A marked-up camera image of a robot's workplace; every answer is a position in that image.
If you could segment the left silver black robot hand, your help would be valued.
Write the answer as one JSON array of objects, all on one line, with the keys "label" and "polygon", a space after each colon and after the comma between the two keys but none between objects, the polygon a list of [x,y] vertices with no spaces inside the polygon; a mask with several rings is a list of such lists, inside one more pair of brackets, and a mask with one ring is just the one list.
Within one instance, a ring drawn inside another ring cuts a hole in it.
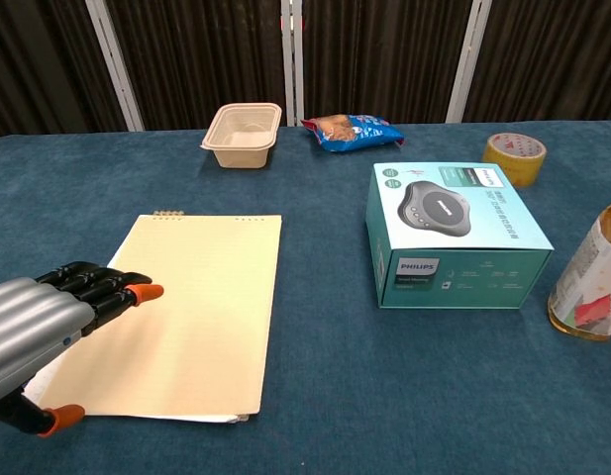
[{"label": "left silver black robot hand", "polygon": [[163,293],[147,275],[87,261],[0,283],[0,422],[40,437],[80,422],[83,407],[43,409],[25,386],[81,338]]}]

